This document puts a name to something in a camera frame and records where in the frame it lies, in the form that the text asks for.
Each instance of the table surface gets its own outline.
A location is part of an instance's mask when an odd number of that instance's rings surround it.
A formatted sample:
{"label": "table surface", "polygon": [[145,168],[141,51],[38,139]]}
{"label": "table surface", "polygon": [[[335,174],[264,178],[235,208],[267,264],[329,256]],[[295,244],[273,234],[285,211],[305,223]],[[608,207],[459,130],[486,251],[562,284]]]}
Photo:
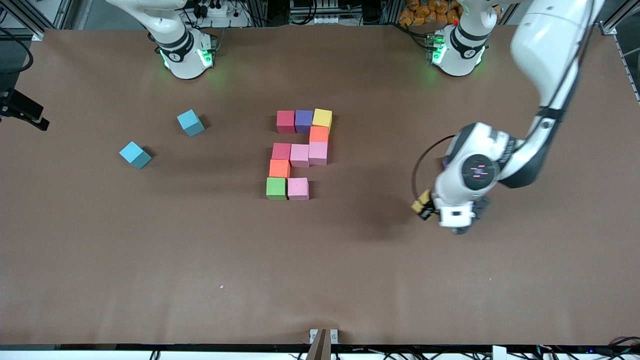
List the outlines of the table surface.
{"label": "table surface", "polygon": [[[394,28],[233,29],[192,81],[144,31],[51,31],[17,88],[47,132],[0,126],[2,343],[604,344],[640,332],[640,108],[594,36],[540,179],[468,234],[410,209],[410,174],[473,121],[516,136],[538,106],[497,28],[451,78]],[[335,117],[312,200],[264,195],[281,109]],[[176,116],[208,128],[189,138]],[[154,155],[136,170],[130,141]],[[441,156],[444,145],[433,158]],[[431,186],[437,165],[420,171]]]}

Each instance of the green cube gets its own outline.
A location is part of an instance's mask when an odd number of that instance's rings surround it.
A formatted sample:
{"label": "green cube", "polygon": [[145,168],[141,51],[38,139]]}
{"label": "green cube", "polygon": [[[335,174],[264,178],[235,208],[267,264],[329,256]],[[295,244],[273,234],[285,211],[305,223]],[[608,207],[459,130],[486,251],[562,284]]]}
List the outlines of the green cube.
{"label": "green cube", "polygon": [[287,200],[287,180],[284,177],[267,177],[269,200]]}

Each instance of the pink cube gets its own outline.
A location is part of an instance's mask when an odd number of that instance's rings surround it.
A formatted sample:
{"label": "pink cube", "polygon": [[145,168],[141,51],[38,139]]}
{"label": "pink cube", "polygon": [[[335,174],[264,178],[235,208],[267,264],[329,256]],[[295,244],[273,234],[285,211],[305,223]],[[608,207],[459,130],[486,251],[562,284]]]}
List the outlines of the pink cube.
{"label": "pink cube", "polygon": [[309,145],[292,144],[289,162],[291,162],[291,167],[309,167]]}
{"label": "pink cube", "polygon": [[309,200],[309,181],[306,177],[291,177],[287,180],[289,200]]}
{"label": "pink cube", "polygon": [[282,142],[273,143],[271,159],[288,160],[289,156],[291,156],[291,144]]}
{"label": "pink cube", "polygon": [[278,110],[276,127],[280,134],[295,134],[296,112],[294,110]]}
{"label": "pink cube", "polygon": [[326,165],[328,146],[326,142],[309,143],[309,164]]}

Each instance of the blue cube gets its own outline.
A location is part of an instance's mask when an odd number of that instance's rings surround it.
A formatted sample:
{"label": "blue cube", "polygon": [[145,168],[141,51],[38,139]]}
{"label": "blue cube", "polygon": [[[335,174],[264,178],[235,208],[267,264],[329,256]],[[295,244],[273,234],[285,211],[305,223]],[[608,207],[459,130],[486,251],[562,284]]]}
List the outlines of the blue cube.
{"label": "blue cube", "polygon": [[314,120],[313,110],[296,110],[296,132],[301,134],[309,134],[311,132],[311,123]]}
{"label": "blue cube", "polygon": [[141,169],[151,160],[151,156],[134,142],[130,142],[125,146],[124,149],[120,151],[120,155],[138,169]]}
{"label": "blue cube", "polygon": [[182,126],[182,130],[184,130],[184,132],[189,136],[193,136],[204,131],[204,126],[200,122],[200,119],[198,119],[198,115],[196,115],[193,110],[189,110],[184,114],[179,115],[178,121],[180,122],[180,126]]}

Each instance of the block arrangement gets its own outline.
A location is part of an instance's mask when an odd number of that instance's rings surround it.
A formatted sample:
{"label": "block arrangement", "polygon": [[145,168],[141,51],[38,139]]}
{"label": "block arrangement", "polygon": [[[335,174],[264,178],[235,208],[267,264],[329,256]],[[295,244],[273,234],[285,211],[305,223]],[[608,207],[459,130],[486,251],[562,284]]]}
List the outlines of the block arrangement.
{"label": "block arrangement", "polygon": [[178,122],[180,122],[182,130],[184,130],[184,132],[189,136],[194,136],[204,131],[202,122],[193,110],[189,110],[181,115],[178,115]]}
{"label": "block arrangement", "polygon": [[329,133],[333,121],[330,110],[279,110],[276,128],[281,134],[309,134],[309,143],[274,143],[269,161],[269,200],[309,200],[306,177],[291,177],[291,168],[327,165]]}
{"label": "block arrangement", "polygon": [[134,142],[125,146],[120,155],[137,169],[143,168],[151,160],[151,156]]}

